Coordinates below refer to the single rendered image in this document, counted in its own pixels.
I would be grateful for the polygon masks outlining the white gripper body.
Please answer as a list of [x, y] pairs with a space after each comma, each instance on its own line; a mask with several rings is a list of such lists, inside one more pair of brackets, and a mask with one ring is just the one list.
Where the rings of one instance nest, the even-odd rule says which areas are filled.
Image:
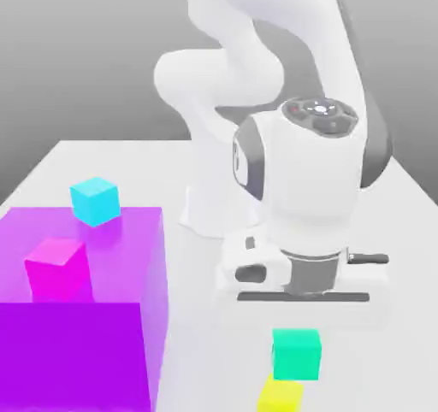
[[213, 307], [221, 323], [236, 327], [378, 328], [390, 318], [391, 291], [385, 270], [345, 270], [319, 297], [252, 292], [238, 299], [238, 287], [218, 271]]

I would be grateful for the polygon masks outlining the small green cube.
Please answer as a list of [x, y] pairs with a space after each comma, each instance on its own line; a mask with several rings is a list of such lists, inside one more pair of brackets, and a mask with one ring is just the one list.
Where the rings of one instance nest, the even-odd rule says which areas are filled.
[[319, 331], [309, 328], [274, 328], [271, 356], [275, 380], [318, 380], [322, 358]]

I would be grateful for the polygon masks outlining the small yellow cube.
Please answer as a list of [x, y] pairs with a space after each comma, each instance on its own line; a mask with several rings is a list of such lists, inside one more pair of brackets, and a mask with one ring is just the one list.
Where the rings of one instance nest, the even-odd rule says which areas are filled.
[[257, 401], [257, 412], [300, 412], [304, 386], [293, 380], [276, 380], [269, 374]]

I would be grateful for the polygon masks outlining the small cyan cube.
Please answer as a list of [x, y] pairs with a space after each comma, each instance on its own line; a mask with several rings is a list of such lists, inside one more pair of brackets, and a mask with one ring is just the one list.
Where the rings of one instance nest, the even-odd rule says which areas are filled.
[[69, 188], [74, 216], [89, 227], [98, 227], [121, 214], [119, 191], [115, 184], [99, 177]]

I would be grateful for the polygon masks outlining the small magenta cube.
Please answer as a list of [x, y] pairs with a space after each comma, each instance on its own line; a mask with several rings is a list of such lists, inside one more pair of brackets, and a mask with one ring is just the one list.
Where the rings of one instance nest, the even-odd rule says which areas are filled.
[[84, 242], [73, 238], [46, 238], [26, 256], [24, 263], [35, 303], [92, 300]]

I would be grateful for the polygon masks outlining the large purple box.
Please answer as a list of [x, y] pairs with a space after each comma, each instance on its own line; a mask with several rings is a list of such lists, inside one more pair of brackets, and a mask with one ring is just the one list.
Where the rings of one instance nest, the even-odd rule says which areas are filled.
[[[46, 238], [86, 246], [69, 303], [33, 301], [25, 259]], [[160, 208], [94, 228], [60, 207], [0, 218], [0, 412], [156, 412], [168, 323]]]

